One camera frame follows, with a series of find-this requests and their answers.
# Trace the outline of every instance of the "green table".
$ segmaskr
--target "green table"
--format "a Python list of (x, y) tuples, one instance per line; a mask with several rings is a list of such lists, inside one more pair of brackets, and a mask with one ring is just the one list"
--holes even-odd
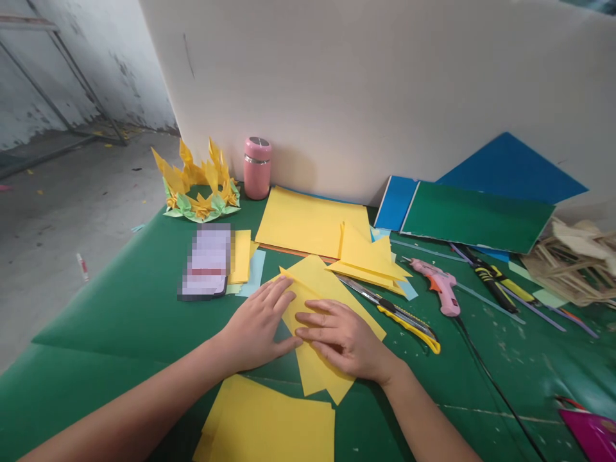
[[(225, 221), (252, 230), (265, 201), (242, 198), (242, 211)], [(196, 225), (158, 214), (112, 264), (85, 286), (66, 310), (34, 340), (0, 377), (0, 459), (13, 460), (87, 413), (112, 400), (218, 332), (245, 300), (225, 296), (209, 302), (179, 302), (177, 285)], [(439, 243), (408, 237), (448, 253)], [(464, 263), (394, 244), (393, 252), (434, 262), (486, 297), (489, 293)], [(266, 250), (263, 281), (300, 257)], [(521, 286), (536, 286), (517, 275)], [(433, 399), (484, 460), (538, 460), (508, 409), (471, 356), (455, 324), (438, 310), (428, 281), (412, 280), (419, 297), (392, 301), (427, 321), (439, 335), (442, 353), (432, 354), (414, 336), (360, 302), (383, 326), (385, 344), (404, 358)], [(478, 349), (509, 401), (535, 435), (548, 460), (585, 460), (562, 424), (553, 400), (562, 394), (589, 410), (616, 419), (613, 334), (604, 326), (616, 316), (602, 306), (581, 316), (600, 333), (593, 340), (572, 323), (558, 332), (523, 308), (519, 325), (474, 297), (456, 290), (462, 316)], [(574, 313), (581, 311), (568, 307)], [(281, 323), (277, 336), (289, 332)], [(294, 354), (246, 373), (253, 380), (303, 397)], [(191, 460), (218, 388), (207, 393), (168, 434), (152, 459)], [(329, 400), (326, 392), (308, 399)], [(336, 408), (337, 461), (412, 459), (382, 391), (358, 380)]]

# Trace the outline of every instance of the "paper crown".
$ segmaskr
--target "paper crown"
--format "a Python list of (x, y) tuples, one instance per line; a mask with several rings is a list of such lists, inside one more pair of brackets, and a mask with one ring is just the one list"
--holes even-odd
[[(237, 212), (239, 208), (239, 191), (237, 182), (229, 176), (229, 166), (223, 152), (210, 138), (210, 160), (197, 166), (193, 154), (184, 141), (180, 139), (180, 157), (184, 162), (184, 170), (173, 168), (152, 148), (152, 154), (158, 169), (162, 173), (167, 193), (166, 216), (186, 218), (205, 223), (220, 216)], [(209, 185), (212, 194), (207, 199), (199, 193), (196, 199), (188, 197), (193, 185)]]

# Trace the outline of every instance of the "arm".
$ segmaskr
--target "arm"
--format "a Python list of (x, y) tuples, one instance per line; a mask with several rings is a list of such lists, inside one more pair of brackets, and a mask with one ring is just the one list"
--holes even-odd
[(301, 345), (274, 343), (282, 313), (295, 298), (293, 280), (264, 284), (226, 327), (152, 378), (43, 443), (22, 461), (135, 461), (149, 456), (180, 417), (209, 389)]
[(296, 335), (311, 341), (341, 371), (373, 380), (383, 388), (418, 462), (480, 461), (408, 365), (351, 308), (333, 300), (309, 300), (306, 305), (326, 314), (298, 313), (298, 321), (318, 327), (297, 329)]

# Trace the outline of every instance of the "hand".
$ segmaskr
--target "hand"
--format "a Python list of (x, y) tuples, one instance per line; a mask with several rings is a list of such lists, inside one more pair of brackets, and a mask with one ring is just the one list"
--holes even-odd
[(387, 385), (402, 362), (372, 332), (370, 326), (345, 304), (335, 300), (308, 300), (308, 308), (326, 314), (299, 312), (295, 318), (316, 328), (300, 327), (298, 337), (342, 372)]
[(302, 344), (297, 337), (274, 342), (282, 313), (295, 298), (294, 292), (285, 292), (292, 283), (293, 279), (280, 276), (263, 284), (216, 335), (230, 367), (229, 375), (262, 366)]

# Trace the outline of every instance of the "white wall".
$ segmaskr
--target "white wall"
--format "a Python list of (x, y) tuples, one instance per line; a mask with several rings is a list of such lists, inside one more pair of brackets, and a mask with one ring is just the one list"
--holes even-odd
[[(153, 129), (175, 129), (158, 60), (137, 0), (34, 0), (60, 36), (111, 117)], [(3, 0), (1, 13), (35, 16), (27, 0)], [(44, 32), (0, 31), (72, 124), (99, 112)], [(0, 151), (64, 125), (0, 51)]]
[[(23, 0), (3, 0), (0, 12), (33, 16)], [(46, 33), (1, 30), (0, 39), (25, 64), (71, 124), (98, 115)], [(0, 50), (0, 151), (48, 130), (66, 130), (4, 51)]]
[(240, 178), (258, 135), (275, 183), (374, 204), (388, 175), (436, 180), (511, 131), (591, 188), (570, 215), (616, 228), (616, 18), (558, 0), (141, 5), (182, 135), (201, 154), (212, 136)]
[(175, 128), (158, 60), (137, 0), (34, 0), (55, 22), (105, 109), (120, 122)]

